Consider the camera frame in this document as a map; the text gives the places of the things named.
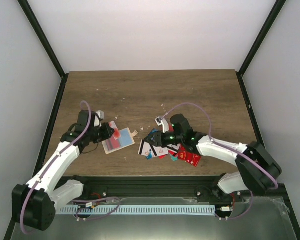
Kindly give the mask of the beige leather card holder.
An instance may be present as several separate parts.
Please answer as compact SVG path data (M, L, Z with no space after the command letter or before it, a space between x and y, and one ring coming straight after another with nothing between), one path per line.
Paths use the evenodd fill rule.
M110 139L102 142L102 146L106 155L135 144L135 140L129 128L122 129L119 131L119 133L120 137L118 139L115 139L115 137L112 136Z

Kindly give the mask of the red card gold vip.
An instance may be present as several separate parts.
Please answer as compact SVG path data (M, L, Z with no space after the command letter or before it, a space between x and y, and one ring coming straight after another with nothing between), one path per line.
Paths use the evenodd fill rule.
M185 155L185 161L196 167L199 164L201 157L201 155L187 152Z

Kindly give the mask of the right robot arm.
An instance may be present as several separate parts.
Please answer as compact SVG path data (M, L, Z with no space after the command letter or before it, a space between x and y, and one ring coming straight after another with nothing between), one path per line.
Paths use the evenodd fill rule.
M243 144L218 140L209 133L193 130L183 114L173 115L170 123L172 130L164 127L150 133L144 141L152 147L179 145L190 154L212 157L237 167L237 172L224 174L212 188L215 200L222 202L235 192L251 191L263 196L269 190L278 189L277 179L282 169L259 142Z

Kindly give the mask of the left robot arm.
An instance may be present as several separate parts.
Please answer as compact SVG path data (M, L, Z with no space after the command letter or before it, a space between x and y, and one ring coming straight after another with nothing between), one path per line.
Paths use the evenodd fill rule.
M59 209L76 198L81 202L91 198L92 189L79 180L71 179L61 187L57 183L87 146L112 137L115 131L103 119L101 110L81 110L77 122L62 135L56 151L42 169L26 184L18 184L12 190L12 219L21 229L28 226L45 231Z

